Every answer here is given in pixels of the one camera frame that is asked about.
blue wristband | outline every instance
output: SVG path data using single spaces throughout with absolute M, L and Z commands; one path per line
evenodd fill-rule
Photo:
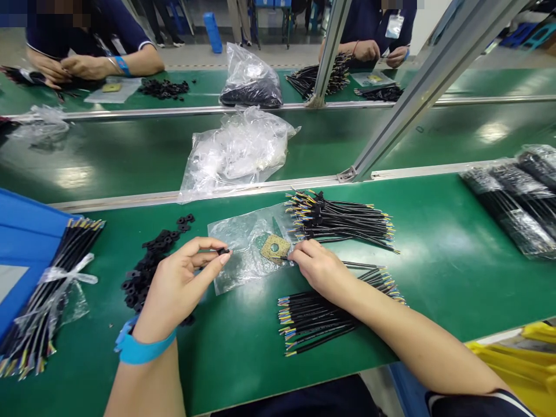
M 131 76 L 131 72 L 129 72 L 129 68 L 123 58 L 121 56 L 115 56 L 114 58 L 116 58 L 116 62 L 118 63 L 118 66 L 121 68 L 123 73 L 126 76 Z
M 139 343 L 129 334 L 139 316 L 133 317 L 122 328 L 116 339 L 114 352 L 120 353 L 120 361 L 130 365 L 142 365 L 158 358 L 172 344 L 175 339 L 174 331 L 161 342 L 144 344 Z

wire harness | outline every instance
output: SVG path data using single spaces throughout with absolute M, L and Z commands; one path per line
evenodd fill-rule
M 288 230 L 302 239 L 317 239 L 320 243 L 359 239 L 399 254 L 394 242 L 391 216 L 374 208 L 372 204 L 327 200 L 322 191 L 310 194 L 297 191 L 286 194 L 290 198 L 284 205 L 291 213 L 295 228 Z
M 47 358 L 56 352 L 60 326 L 89 311 L 78 280 L 95 283 L 96 277 L 79 272 L 94 259 L 90 250 L 104 225 L 102 220 L 69 220 L 54 259 L 0 345 L 0 377 L 19 375 L 21 381 L 33 370 L 44 372 Z
M 359 276 L 361 281 L 375 287 L 378 291 L 407 305 L 400 294 L 396 282 L 381 265 L 360 264 L 342 261 L 346 266 L 366 269 Z M 355 330 L 360 322 L 352 315 L 327 301 L 316 291 L 299 292 L 278 299 L 279 329 L 286 344 L 286 357 L 307 352 Z

metal rail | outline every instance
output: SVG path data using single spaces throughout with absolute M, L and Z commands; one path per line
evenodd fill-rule
M 547 96 L 501 96 L 501 97 L 441 97 L 433 107 L 447 107 L 455 105 L 474 104 L 515 104 L 515 103 L 539 103 L 556 101 L 556 95 Z M 384 103 L 376 101 L 338 101 L 327 103 L 326 109 L 360 109 L 360 108 L 391 108 L 396 103 Z M 270 112 L 281 112 L 286 110 L 308 110 L 303 103 L 284 104 L 279 109 L 268 110 Z M 225 114 L 234 113 L 234 107 L 208 106 L 208 107 L 174 107 L 161 109 L 139 109 L 139 110 L 116 110 L 116 111 L 91 111 L 66 113 L 64 119 L 72 122 L 86 122 L 94 120 L 126 120 L 138 118 L 164 118 L 192 115 Z M 8 115 L 7 117 L 18 122 L 30 121 L 32 117 L 22 115 Z

bracelet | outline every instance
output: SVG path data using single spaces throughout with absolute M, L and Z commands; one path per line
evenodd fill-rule
M 123 58 L 121 56 L 115 56 L 114 58 L 116 59 L 116 62 L 120 66 L 120 69 L 123 71 L 123 73 L 126 76 L 131 76 L 131 72 L 129 72 L 129 68 Z
M 359 41 L 357 41 L 355 43 L 355 46 L 353 47 L 353 51 L 352 51 L 352 55 L 355 56 L 355 49 L 357 48 L 357 45 L 359 45 Z
M 114 68 L 116 68 L 116 72 L 117 72 L 118 74 L 121 74 L 121 73 L 122 73 L 122 70 L 120 69 L 120 67 L 118 67 L 118 65 L 117 65 L 114 61 L 112 61 L 112 58 L 106 57 L 106 59 L 107 59 L 108 61 L 110 61 L 110 63 L 114 66 Z

id badge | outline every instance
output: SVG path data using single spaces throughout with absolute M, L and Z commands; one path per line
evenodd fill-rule
M 386 29 L 386 37 L 390 39 L 398 39 L 401 33 L 401 27 L 404 24 L 404 17 L 400 14 L 391 15 L 388 19 L 388 27 Z

